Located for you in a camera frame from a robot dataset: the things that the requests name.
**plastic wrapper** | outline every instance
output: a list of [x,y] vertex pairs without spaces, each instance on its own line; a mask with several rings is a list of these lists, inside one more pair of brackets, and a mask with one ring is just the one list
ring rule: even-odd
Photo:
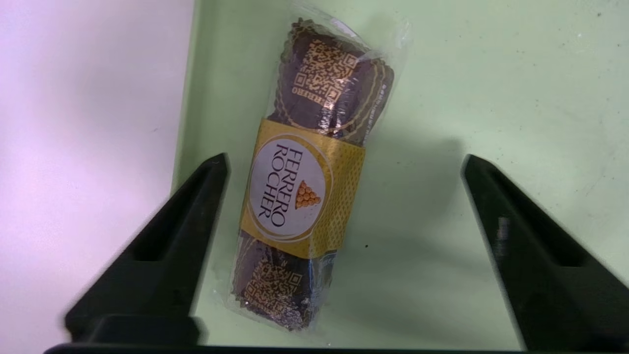
[[[387,62],[395,52],[368,47],[318,10],[292,8],[300,17],[260,126],[232,271],[237,304],[288,330],[312,326],[325,299],[364,144],[396,74]],[[399,28],[398,49],[406,26]]]

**green surface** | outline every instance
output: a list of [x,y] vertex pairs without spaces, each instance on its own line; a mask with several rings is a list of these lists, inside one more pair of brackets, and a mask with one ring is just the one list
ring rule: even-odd
[[305,338],[222,301],[287,2],[197,3],[175,185],[217,153],[231,164],[195,310],[208,343],[518,349],[459,178],[467,153],[498,163],[629,278],[629,2],[316,4],[368,42],[404,16],[414,43],[367,145],[319,327]]

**gold label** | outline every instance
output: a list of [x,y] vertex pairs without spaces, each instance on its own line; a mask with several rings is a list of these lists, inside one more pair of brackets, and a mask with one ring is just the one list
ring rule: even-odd
[[241,228],[301,258],[343,244],[365,149],[263,120]]

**black plastic frame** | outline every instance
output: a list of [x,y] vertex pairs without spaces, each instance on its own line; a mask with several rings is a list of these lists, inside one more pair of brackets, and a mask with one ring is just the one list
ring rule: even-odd
[[[68,312],[73,343],[46,353],[500,353],[196,346],[189,311],[227,177],[224,154],[202,163]],[[626,352],[629,289],[493,164],[470,155],[462,177],[528,350]]]

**white wall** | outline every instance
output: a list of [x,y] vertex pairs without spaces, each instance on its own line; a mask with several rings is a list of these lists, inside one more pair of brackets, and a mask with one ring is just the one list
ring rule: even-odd
[[62,316],[170,191],[192,0],[0,0],[0,353]]

